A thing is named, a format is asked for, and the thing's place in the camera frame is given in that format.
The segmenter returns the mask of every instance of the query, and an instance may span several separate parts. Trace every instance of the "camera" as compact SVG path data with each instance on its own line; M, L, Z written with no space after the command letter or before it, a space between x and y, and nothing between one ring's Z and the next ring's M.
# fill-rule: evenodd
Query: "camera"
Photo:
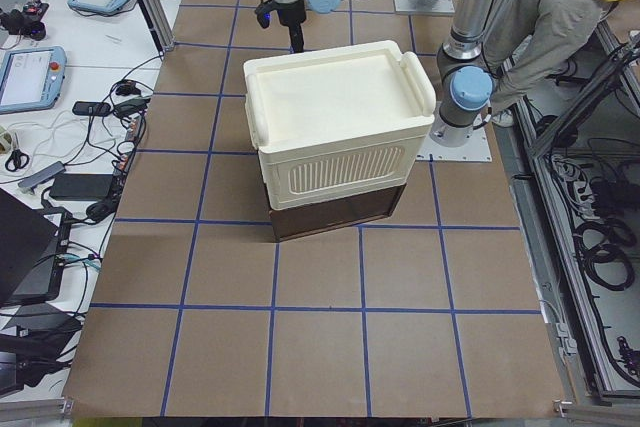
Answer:
M47 35L42 17L49 4L40 0L29 0L22 10L13 9L7 13L0 9L0 25L9 35L24 35L33 40L42 40Z

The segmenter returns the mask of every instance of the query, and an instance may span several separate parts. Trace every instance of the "storage container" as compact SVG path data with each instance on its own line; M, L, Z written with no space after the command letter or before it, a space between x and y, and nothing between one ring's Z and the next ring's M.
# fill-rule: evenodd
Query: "storage container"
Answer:
M250 60L246 113L272 209L403 185L435 92L392 41Z

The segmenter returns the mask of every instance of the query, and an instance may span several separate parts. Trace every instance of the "bin handle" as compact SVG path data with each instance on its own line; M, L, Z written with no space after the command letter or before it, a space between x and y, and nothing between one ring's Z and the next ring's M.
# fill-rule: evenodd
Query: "bin handle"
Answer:
M427 77L427 74L418 60L418 56L413 52L405 52L402 55L400 61L400 67L405 69L409 73L409 80L411 87L422 99L422 113L426 116L432 117L433 110L436 105L436 93L433 90L433 85Z
M264 102L260 95L258 79L255 74L247 75L247 104L246 111L249 119L249 132L255 148L269 143L269 129L267 118L264 115Z

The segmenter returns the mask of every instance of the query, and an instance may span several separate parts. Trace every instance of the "slatted vent panel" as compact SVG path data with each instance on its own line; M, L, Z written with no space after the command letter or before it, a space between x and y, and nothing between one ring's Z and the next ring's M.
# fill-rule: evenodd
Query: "slatted vent panel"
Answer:
M302 194L379 179L393 173L403 154L404 148L401 146L383 147L300 164L289 171L289 186L291 192Z

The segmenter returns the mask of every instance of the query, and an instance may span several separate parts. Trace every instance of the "beige pants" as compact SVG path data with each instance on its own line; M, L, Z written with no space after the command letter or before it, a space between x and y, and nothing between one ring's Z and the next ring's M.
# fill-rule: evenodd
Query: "beige pants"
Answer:
M514 67L491 96L494 113L506 109L588 40L598 25L603 0L509 0L485 37L484 56L492 72L531 35Z

